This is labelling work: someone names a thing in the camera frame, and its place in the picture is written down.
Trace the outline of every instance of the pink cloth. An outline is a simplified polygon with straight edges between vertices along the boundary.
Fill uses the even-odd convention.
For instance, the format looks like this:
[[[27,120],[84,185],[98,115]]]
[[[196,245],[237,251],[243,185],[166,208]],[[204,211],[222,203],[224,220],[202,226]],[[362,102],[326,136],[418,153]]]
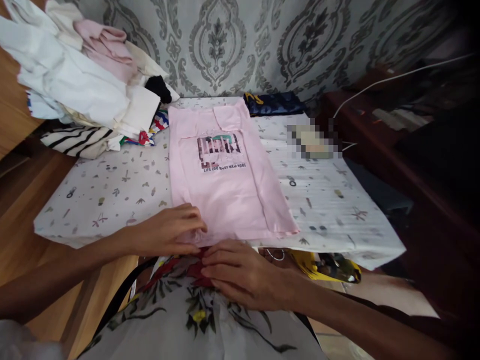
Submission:
[[[200,209],[208,233],[181,241],[282,238],[299,232],[243,100],[213,109],[168,108],[173,205]]]
[[[98,65],[124,83],[137,73],[137,64],[124,44],[125,31],[92,20],[74,21],[73,28],[84,40],[85,54]]]

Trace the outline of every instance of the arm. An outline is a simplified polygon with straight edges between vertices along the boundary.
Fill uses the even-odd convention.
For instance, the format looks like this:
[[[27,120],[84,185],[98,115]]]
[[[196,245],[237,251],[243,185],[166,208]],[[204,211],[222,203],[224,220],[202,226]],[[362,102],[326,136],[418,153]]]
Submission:
[[[376,360],[455,358],[443,344],[291,269],[272,265],[239,241],[211,247],[203,263],[203,275],[227,298],[249,309],[304,314],[342,333]]]
[[[176,243],[180,234],[196,229],[206,232],[207,226],[198,208],[184,204],[76,249],[0,287],[0,319],[27,323],[91,272],[123,256],[196,253],[195,245]]]

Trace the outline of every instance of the damask wallpaper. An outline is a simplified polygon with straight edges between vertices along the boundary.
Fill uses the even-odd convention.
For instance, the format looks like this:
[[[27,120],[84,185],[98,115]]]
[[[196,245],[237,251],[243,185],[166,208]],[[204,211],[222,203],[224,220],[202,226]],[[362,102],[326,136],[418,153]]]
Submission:
[[[183,97],[323,92],[376,63],[400,70],[449,25],[442,0],[70,0],[123,29]]]

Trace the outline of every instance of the white bedsheet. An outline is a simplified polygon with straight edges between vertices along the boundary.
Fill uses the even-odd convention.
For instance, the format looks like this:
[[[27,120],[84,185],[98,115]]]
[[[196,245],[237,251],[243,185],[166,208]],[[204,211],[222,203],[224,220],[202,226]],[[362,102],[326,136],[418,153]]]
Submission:
[[[237,100],[184,98],[174,105],[211,108]],[[371,270],[405,251],[343,159],[306,160],[298,153],[293,157],[286,126],[308,122],[306,115],[252,120],[301,229],[284,239],[250,241],[253,246],[344,253]],[[96,160],[80,159],[36,217],[35,232],[80,248],[170,207],[169,135],[169,129],[158,133],[154,147],[126,144]]]

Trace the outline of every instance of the pink t-shirt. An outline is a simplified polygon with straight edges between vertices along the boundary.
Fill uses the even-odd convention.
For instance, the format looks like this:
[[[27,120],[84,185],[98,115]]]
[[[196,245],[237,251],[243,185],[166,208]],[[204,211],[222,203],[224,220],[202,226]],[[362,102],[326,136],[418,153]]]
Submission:
[[[182,241],[282,238],[299,232],[243,100],[168,109],[173,205],[200,209],[208,233]]]

